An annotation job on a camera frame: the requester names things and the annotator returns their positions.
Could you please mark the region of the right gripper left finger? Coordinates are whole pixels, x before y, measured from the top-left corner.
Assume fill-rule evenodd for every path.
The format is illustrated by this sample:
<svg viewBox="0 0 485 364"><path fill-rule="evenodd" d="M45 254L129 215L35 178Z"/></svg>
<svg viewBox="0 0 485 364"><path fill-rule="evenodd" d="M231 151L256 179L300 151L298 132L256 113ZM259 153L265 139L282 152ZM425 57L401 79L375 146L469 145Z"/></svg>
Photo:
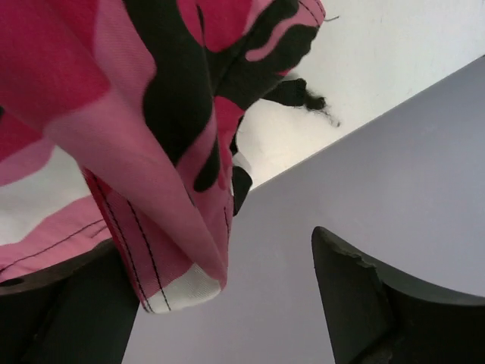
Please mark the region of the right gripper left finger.
<svg viewBox="0 0 485 364"><path fill-rule="evenodd" d="M3 364L123 360L139 308L111 240L1 284Z"/></svg>

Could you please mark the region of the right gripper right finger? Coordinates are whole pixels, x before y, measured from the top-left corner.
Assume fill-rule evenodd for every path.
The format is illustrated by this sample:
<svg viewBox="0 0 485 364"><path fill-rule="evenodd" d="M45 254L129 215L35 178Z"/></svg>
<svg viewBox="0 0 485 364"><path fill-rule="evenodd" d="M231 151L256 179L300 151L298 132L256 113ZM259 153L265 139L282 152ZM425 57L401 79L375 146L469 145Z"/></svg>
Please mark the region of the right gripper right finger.
<svg viewBox="0 0 485 364"><path fill-rule="evenodd" d="M482 363L484 298L392 267L323 227L314 269L337 363Z"/></svg>

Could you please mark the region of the pink camouflage trousers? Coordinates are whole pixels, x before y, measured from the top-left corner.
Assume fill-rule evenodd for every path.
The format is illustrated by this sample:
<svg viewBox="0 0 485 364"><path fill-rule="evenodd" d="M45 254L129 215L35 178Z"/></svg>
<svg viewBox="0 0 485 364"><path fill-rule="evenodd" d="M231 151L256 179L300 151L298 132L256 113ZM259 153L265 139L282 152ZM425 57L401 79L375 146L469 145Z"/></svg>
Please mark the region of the pink camouflage trousers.
<svg viewBox="0 0 485 364"><path fill-rule="evenodd" d="M320 1L3 1L1 280L112 237L148 312L226 286L247 109L305 57Z"/></svg>

